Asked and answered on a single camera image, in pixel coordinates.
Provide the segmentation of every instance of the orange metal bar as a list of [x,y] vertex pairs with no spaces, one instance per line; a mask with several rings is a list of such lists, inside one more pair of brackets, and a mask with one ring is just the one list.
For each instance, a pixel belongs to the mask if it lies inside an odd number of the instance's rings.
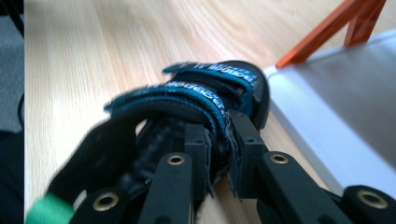
[[293,63],[305,61],[315,50],[356,17],[368,1],[369,0],[344,1],[309,35],[297,44],[296,47],[279,60],[276,63],[276,67],[282,68]]
[[386,0],[371,0],[364,6],[349,23],[344,46],[352,47],[367,42],[386,2]]

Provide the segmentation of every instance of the black fabric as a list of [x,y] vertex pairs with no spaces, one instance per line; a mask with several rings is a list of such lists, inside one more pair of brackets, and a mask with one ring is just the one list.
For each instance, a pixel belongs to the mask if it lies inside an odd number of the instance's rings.
[[0,223],[23,223],[24,133],[0,141]]
[[[244,62],[225,63],[244,67],[257,76],[257,87],[254,92],[248,93],[250,98],[242,96],[246,90],[241,90],[241,84],[238,80],[235,81],[235,77],[230,78],[233,82],[227,82],[227,76],[230,76],[227,74],[221,75],[221,80],[216,79],[216,76],[199,78],[198,73],[174,76],[172,81],[180,78],[182,81],[209,88],[225,102],[227,109],[235,109],[241,104],[252,105],[249,110],[253,111],[253,116],[250,118],[258,129],[263,127],[268,111],[269,92],[261,70]],[[182,150],[180,142],[184,139],[185,127],[189,123],[203,124],[207,130],[207,139],[212,147],[206,149],[206,184],[208,190],[212,190],[215,177],[224,173],[229,165],[227,153],[230,150],[227,151],[225,145],[229,138],[233,138],[232,134],[213,132],[214,127],[219,128],[220,122],[227,123],[226,118],[215,116],[211,105],[202,104],[193,95],[189,95],[190,98],[185,97],[183,101],[172,101],[158,92],[150,94],[152,89],[147,92],[141,89],[139,91],[142,93],[126,93],[115,99],[115,104],[106,107],[112,113],[111,119],[94,128],[85,137],[70,161],[52,180],[49,193],[70,204],[84,189],[92,193],[101,188],[115,187],[125,189],[130,196],[135,195],[154,177],[157,164],[163,155]],[[164,91],[163,94],[177,95],[175,91],[177,90]],[[193,104],[202,106],[197,108],[191,106]],[[135,128],[143,120],[146,124],[136,136]],[[131,216],[136,217],[139,213],[139,210],[134,210]]]

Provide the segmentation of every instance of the light wood surface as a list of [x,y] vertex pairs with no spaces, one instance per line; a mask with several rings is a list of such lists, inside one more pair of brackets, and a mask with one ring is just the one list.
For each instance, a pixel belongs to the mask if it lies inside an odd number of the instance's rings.
[[[375,33],[394,27],[388,1]],[[25,210],[44,194],[84,135],[107,119],[103,105],[132,88],[164,82],[180,61],[274,64],[337,5],[327,0],[25,0]],[[323,48],[342,45],[345,30]],[[325,183],[271,114],[262,137]],[[201,223],[259,223],[227,181],[206,199]]]

